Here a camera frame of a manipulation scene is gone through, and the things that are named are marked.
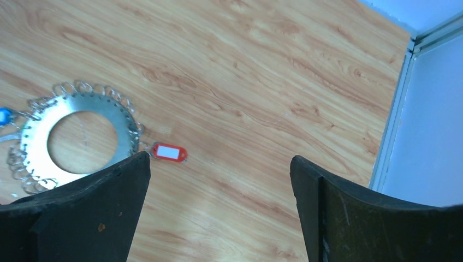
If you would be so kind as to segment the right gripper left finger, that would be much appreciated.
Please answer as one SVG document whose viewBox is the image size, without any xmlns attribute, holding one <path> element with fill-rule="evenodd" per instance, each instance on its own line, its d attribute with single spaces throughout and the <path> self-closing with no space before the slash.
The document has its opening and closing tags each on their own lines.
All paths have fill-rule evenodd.
<svg viewBox="0 0 463 262">
<path fill-rule="evenodd" d="M 1 206 L 1 261 L 126 261 L 150 183 L 139 152 Z"/>
</svg>

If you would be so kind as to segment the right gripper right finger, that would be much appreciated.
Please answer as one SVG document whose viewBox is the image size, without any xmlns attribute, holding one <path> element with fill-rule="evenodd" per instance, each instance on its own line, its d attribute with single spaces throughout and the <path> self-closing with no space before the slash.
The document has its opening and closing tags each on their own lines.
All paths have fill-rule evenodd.
<svg viewBox="0 0 463 262">
<path fill-rule="evenodd" d="M 462 261 L 462 206 L 375 192 L 302 156 L 290 163 L 309 261 Z"/>
</svg>

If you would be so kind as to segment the metal disc with keyrings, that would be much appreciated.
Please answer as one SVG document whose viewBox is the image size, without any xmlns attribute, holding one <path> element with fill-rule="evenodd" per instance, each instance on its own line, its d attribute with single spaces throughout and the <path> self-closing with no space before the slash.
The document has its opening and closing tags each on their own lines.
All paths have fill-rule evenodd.
<svg viewBox="0 0 463 262">
<path fill-rule="evenodd" d="M 80 80 L 55 84 L 50 96 L 30 99 L 26 110 L 15 111 L 15 124 L 3 127 L 1 142 L 9 143 L 7 167 L 26 194 L 57 188 L 134 155 L 144 133 L 127 96 Z"/>
</svg>

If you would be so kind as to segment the red tag key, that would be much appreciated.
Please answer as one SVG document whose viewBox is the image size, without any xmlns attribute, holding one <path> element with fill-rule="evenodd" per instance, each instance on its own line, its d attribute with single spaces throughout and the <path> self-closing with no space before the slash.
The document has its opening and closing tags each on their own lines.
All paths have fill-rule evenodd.
<svg viewBox="0 0 463 262">
<path fill-rule="evenodd" d="M 139 147 L 146 151 L 150 157 L 158 160 L 182 163 L 185 162 L 188 157 L 188 153 L 185 148 L 163 142 L 154 142 L 152 145 L 145 142 L 139 142 Z"/>
</svg>

